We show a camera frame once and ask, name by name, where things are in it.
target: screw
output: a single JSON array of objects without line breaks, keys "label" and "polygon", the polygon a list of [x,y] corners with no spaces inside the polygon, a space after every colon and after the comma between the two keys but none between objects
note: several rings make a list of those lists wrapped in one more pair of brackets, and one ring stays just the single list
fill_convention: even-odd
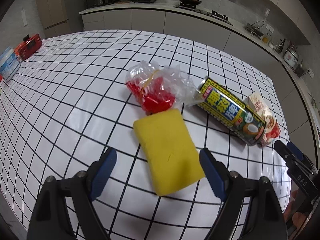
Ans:
[{"label": "screw", "polygon": [[79,172],[77,173],[77,177],[83,178],[86,174],[87,174],[87,173],[86,173],[85,171],[79,171]]},{"label": "screw", "polygon": [[54,176],[49,176],[49,177],[47,177],[47,178],[45,179],[45,181],[46,181],[46,182],[51,182],[51,181],[53,181],[54,179],[55,179]]},{"label": "screw", "polygon": [[262,176],[261,178],[262,178],[262,181],[263,181],[264,183],[268,183],[268,182],[269,182],[268,177]]},{"label": "screw", "polygon": [[236,171],[230,171],[230,176],[233,178],[237,178],[239,176],[239,173]]}]

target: dark bottle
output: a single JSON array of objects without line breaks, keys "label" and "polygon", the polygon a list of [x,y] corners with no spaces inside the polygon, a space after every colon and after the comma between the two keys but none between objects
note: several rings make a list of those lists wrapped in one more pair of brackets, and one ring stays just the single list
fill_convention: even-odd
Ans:
[{"label": "dark bottle", "polygon": [[284,40],[280,43],[280,45],[279,45],[279,48],[278,48],[279,53],[281,53],[281,52],[282,52],[283,47],[284,47],[284,43],[285,43],[285,39],[284,39]]}]

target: plastic bag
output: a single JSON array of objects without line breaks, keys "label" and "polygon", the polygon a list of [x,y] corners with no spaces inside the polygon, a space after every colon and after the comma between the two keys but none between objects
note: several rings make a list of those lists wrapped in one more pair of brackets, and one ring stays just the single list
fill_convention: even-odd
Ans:
[{"label": "plastic bag", "polygon": [[266,132],[260,140],[261,145],[264,147],[271,144],[271,142],[280,135],[281,130],[269,107],[258,92],[249,95],[245,99],[245,103],[266,121]]},{"label": "plastic bag", "polygon": [[126,85],[148,114],[170,109],[185,103],[195,105],[203,101],[189,75],[180,71],[180,65],[159,69],[156,62],[140,62],[131,67]]}]

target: white container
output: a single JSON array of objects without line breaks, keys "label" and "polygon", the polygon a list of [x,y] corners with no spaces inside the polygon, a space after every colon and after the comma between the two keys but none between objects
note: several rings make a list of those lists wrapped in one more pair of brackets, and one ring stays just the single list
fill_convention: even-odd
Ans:
[{"label": "white container", "polygon": [[0,75],[8,82],[20,67],[20,61],[12,48],[7,48],[0,56]]},{"label": "white container", "polygon": [[295,67],[295,65],[298,63],[298,54],[291,49],[288,49],[285,52],[283,58],[290,67]]}]

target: white table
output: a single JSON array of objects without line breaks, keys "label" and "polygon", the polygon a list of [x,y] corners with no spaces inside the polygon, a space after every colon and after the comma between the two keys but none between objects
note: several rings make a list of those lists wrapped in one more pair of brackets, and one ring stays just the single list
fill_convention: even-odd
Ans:
[{"label": "white table", "polygon": [[[141,60],[180,64],[196,85],[209,75],[242,99],[259,91],[280,125],[280,140],[287,143],[272,81],[215,48],[126,30],[43,40],[8,84],[0,83],[1,190],[26,229],[45,178],[72,177],[110,146],[118,152],[117,163],[93,205],[113,240],[205,237],[221,206],[206,178],[170,196],[157,197],[153,191],[145,155],[132,130],[133,122],[145,114],[124,84],[127,69]],[[199,107],[180,109],[197,149],[209,148],[230,171],[245,178],[269,177],[284,210],[291,180],[272,147],[247,147]],[[248,203],[246,198],[233,239],[241,232]],[[67,199],[67,204],[77,238],[83,239],[73,203]]]}]

